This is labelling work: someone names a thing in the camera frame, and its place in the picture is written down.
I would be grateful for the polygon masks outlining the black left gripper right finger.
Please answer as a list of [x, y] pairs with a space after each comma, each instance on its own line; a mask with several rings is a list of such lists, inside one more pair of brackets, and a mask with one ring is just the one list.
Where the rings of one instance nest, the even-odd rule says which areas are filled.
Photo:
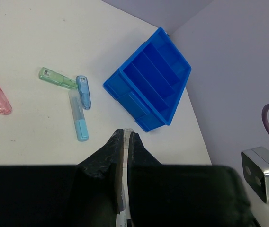
[[135, 227], [254, 227], [238, 173], [228, 166], [168, 165], [129, 139], [127, 184]]

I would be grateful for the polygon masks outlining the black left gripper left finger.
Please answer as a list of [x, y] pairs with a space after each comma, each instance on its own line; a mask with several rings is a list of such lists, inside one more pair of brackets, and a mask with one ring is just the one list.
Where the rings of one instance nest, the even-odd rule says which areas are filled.
[[124, 131], [76, 165], [0, 166], [0, 227], [113, 227], [124, 208]]

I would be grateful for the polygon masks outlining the purple pink highlighter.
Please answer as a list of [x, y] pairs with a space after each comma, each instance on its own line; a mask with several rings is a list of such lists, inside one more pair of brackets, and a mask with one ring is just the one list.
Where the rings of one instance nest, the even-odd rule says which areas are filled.
[[117, 214], [116, 227], [130, 227], [131, 226], [131, 215], [129, 208], [129, 196], [127, 186], [127, 160], [128, 160], [128, 148], [130, 135], [133, 132], [131, 128], [124, 128], [124, 140], [123, 140], [123, 175], [122, 175], [122, 186], [123, 186], [123, 210]]

